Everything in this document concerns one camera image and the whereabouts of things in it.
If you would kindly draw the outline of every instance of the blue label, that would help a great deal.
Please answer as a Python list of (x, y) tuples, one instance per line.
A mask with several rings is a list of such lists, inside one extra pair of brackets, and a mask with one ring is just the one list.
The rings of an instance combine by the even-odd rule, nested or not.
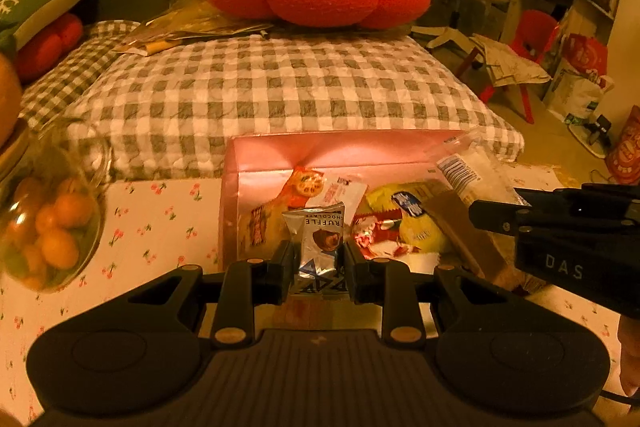
[(411, 217), (420, 217), (426, 214), (420, 206), (420, 200), (410, 192), (396, 192), (391, 200)]

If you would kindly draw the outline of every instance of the yellow snack package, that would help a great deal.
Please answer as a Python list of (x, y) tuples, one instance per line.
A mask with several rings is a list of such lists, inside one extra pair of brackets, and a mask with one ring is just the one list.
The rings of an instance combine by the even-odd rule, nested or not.
[(424, 182), (389, 184), (372, 190), (366, 196), (373, 212), (402, 210), (400, 239), (421, 252), (443, 253), (452, 250), (449, 239), (431, 219), (423, 202), (433, 197)]

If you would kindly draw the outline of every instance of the chair backrest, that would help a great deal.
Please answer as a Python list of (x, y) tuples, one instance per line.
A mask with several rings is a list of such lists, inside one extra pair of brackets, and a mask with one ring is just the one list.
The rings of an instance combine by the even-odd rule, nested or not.
[(558, 21), (551, 15), (538, 10), (526, 10), (522, 13), (516, 36), (509, 46), (520, 57), (539, 64), (551, 49), (559, 29)]

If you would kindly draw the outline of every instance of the wooden lid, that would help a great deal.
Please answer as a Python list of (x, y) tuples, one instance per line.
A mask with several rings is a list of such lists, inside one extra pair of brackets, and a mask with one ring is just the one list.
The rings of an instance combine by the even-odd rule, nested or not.
[(11, 169), (20, 161), (22, 155), (29, 146), (30, 131), (27, 123), (18, 119), (13, 134), (0, 148), (0, 181), (2, 181)]

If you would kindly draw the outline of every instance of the green pillow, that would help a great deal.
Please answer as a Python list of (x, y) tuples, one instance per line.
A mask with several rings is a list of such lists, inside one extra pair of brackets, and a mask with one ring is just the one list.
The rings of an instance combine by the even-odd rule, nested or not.
[(37, 32), (68, 12), (79, 0), (0, 0), (0, 51), (21, 49)]

